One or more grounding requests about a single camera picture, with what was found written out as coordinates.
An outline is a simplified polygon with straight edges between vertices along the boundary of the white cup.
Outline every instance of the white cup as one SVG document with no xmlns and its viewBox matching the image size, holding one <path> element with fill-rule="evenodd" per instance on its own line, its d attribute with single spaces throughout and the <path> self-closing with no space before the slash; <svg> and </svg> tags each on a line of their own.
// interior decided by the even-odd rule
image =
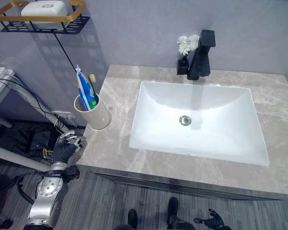
<svg viewBox="0 0 288 230">
<path fill-rule="evenodd" d="M 94 109 L 86 110 L 83 102 L 81 101 L 80 95 L 78 95 L 73 102 L 73 106 L 93 129 L 103 129 L 110 122 L 109 112 L 100 98 Z"/>
</svg>

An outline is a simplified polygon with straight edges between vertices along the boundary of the wall outlet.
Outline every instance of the wall outlet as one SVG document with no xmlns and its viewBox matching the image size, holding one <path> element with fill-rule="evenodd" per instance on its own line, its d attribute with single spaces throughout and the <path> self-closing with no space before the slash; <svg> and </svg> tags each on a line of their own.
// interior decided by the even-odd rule
<svg viewBox="0 0 288 230">
<path fill-rule="evenodd" d="M 58 117 L 62 117 L 68 120 L 75 119 L 74 115 L 71 112 L 66 111 L 52 111 L 54 114 L 56 114 Z"/>
</svg>

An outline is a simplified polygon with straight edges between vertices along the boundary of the marble countertop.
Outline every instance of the marble countertop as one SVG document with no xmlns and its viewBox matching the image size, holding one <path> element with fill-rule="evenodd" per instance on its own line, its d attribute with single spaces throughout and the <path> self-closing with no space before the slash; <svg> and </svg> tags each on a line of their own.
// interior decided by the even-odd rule
<svg viewBox="0 0 288 230">
<path fill-rule="evenodd" d="M 270 165 L 129 148 L 142 81 L 250 88 Z M 288 83 L 283 75 L 212 70 L 190 81 L 177 76 L 175 68 L 111 65 L 100 98 L 110 111 L 110 124 L 103 130 L 86 127 L 87 146 L 77 164 L 288 195 Z"/>
</svg>

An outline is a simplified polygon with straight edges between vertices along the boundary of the sink drain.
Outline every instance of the sink drain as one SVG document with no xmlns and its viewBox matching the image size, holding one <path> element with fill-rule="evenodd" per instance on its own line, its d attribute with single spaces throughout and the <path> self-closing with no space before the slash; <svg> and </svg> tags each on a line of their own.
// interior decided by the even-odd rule
<svg viewBox="0 0 288 230">
<path fill-rule="evenodd" d="M 179 122 L 183 125 L 183 126 L 188 126 L 189 124 L 191 124 L 192 120 L 189 116 L 181 116 L 179 118 Z"/>
</svg>

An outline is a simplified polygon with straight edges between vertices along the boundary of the white sink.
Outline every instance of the white sink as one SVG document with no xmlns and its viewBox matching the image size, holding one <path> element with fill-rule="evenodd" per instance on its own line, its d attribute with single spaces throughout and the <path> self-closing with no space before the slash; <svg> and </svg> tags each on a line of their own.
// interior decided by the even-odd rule
<svg viewBox="0 0 288 230">
<path fill-rule="evenodd" d="M 143 81 L 129 147 L 269 165 L 248 88 Z"/>
</svg>

